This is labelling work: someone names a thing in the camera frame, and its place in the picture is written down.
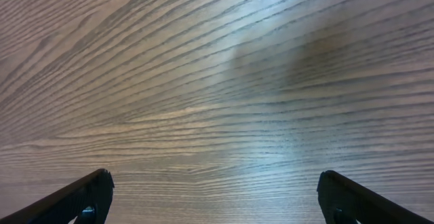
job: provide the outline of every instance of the wood grain pattern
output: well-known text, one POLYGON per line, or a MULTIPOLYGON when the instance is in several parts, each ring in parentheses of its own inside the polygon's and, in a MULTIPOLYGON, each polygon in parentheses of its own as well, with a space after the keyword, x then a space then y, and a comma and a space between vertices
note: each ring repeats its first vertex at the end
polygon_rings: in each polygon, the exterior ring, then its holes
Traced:
POLYGON ((0 0, 0 217, 323 223, 336 170, 434 220, 434 0, 0 0))

